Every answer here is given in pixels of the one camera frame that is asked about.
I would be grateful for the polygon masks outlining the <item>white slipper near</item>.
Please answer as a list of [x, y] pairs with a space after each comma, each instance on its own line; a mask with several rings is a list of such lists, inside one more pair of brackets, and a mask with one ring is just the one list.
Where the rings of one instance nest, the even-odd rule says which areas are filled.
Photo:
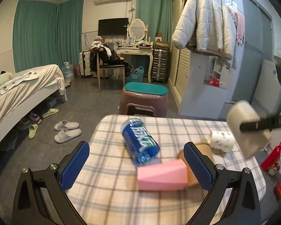
[[82, 134], [82, 130], [80, 128], [74, 129], [74, 130], [67, 130], [63, 128], [61, 131], [55, 135], [54, 140], [56, 143], [61, 144], [64, 142], [67, 142], [69, 140], [72, 140]]

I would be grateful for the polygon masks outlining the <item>teal curtain left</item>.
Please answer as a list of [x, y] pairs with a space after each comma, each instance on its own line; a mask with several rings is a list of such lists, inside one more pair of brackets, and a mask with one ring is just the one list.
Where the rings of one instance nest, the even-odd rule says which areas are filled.
[[81, 51], [84, 0], [55, 4], [19, 0], [13, 22], [16, 72], [65, 62], [76, 65]]

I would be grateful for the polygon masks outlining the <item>teal curtain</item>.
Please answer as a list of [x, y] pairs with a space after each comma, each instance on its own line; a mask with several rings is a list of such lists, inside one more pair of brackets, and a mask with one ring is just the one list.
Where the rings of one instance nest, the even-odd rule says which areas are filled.
[[173, 0], [136, 0], [136, 18], [148, 26], [148, 37], [153, 42], [157, 33], [164, 42], [171, 42]]
[[13, 22], [16, 72], [65, 62], [76, 65], [81, 51], [84, 0], [55, 4], [19, 0]]

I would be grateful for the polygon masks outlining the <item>sneaker under bed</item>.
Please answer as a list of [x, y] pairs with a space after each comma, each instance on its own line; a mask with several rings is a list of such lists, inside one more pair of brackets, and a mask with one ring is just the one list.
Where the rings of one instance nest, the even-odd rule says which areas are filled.
[[41, 124], [42, 119], [38, 114], [35, 114], [33, 112], [30, 113], [29, 116], [23, 117], [17, 124], [17, 129], [19, 131], [23, 131], [27, 128], [29, 128], [32, 124]]

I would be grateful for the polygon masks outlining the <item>wooden chair with clothes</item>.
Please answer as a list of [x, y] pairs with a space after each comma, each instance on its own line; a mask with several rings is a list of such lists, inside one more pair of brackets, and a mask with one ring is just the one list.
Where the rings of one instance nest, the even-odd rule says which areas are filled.
[[98, 79], [99, 92], [101, 92], [101, 72], [105, 78], [105, 70], [122, 69], [123, 86], [126, 84], [126, 77], [130, 75], [130, 64], [119, 57], [115, 50], [100, 41], [94, 41], [90, 47], [90, 69], [95, 72]]

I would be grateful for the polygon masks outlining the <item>white plastic cup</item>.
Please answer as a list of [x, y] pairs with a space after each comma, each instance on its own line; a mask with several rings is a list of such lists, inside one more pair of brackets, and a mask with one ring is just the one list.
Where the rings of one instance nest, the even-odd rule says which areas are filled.
[[272, 139], [271, 132], [261, 126], [261, 118], [245, 100], [234, 104], [226, 122], [246, 160], [264, 149]]

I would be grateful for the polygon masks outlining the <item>silver suitcase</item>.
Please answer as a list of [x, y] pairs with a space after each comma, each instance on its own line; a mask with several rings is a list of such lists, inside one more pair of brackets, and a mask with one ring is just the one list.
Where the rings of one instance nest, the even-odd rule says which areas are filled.
[[170, 68], [170, 53], [168, 50], [154, 49], [151, 78], [165, 84]]

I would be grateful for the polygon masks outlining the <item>white vanity desk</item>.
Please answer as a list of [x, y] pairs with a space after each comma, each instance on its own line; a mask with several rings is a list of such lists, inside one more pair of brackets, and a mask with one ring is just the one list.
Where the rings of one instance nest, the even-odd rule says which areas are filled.
[[152, 48], [133, 48], [133, 47], [118, 47], [116, 49], [118, 55], [143, 55], [150, 58], [149, 67], [148, 67], [148, 82], [151, 83], [151, 72], [153, 66], [153, 52]]

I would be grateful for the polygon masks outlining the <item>water jug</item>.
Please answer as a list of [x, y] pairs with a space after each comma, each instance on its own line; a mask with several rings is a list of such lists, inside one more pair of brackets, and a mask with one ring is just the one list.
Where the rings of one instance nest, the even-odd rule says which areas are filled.
[[64, 62], [64, 65], [62, 67], [62, 73], [64, 76], [65, 81], [69, 80], [72, 81], [74, 80], [75, 76], [74, 76], [74, 69], [73, 69], [73, 65], [70, 64], [69, 62]]

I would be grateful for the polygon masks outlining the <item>white green-leaf paper cup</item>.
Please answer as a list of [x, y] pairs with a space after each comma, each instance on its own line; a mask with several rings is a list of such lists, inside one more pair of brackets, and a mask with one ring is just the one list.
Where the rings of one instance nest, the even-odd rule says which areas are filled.
[[231, 132], [211, 131], [207, 139], [211, 148], [229, 153], [236, 144], [235, 137]]

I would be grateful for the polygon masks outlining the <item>brown paper cup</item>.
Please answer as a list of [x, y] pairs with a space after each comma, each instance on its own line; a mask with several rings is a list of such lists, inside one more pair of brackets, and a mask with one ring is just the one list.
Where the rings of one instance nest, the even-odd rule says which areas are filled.
[[204, 163], [204, 160], [209, 158], [213, 165], [212, 151], [207, 142], [188, 142], [177, 157], [182, 159], [187, 166], [187, 186], [200, 185], [205, 191], [213, 188], [214, 174]]

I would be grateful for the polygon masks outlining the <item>plaid table cloth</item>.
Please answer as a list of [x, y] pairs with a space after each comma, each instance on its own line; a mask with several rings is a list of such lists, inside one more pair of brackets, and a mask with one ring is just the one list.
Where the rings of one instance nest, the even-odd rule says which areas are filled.
[[[181, 191], [138, 190], [136, 165], [120, 128], [126, 115], [105, 116], [89, 141], [90, 154], [67, 191], [87, 224], [185, 224], [207, 195], [199, 185]], [[162, 162], [175, 160], [185, 143], [205, 141], [211, 131], [229, 131], [226, 122], [143, 117], [160, 146]]]

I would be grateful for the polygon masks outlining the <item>oval vanity mirror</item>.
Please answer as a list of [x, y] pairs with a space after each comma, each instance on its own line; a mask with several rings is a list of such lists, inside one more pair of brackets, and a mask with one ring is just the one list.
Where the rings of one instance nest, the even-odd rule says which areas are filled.
[[135, 37], [136, 41], [140, 41], [145, 37], [146, 25], [141, 19], [134, 19], [129, 25], [129, 36]]

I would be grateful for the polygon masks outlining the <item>green slipper far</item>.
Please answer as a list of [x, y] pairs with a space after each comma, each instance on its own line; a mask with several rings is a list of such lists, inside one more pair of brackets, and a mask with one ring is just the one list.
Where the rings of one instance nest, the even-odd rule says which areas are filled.
[[49, 116], [55, 115], [59, 112], [59, 109], [57, 108], [50, 108], [48, 111], [46, 111], [43, 115], [42, 118], [47, 118]]

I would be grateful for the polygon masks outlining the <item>white wardrobe cabinet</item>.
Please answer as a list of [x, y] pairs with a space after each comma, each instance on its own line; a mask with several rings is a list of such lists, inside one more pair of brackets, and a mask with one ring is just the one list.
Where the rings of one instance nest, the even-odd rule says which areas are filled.
[[219, 56], [199, 53], [195, 47], [179, 50], [190, 53], [188, 71], [184, 77], [185, 90], [178, 107], [179, 114], [196, 118], [217, 119], [224, 106], [228, 91], [206, 84], [205, 74], [209, 57]]

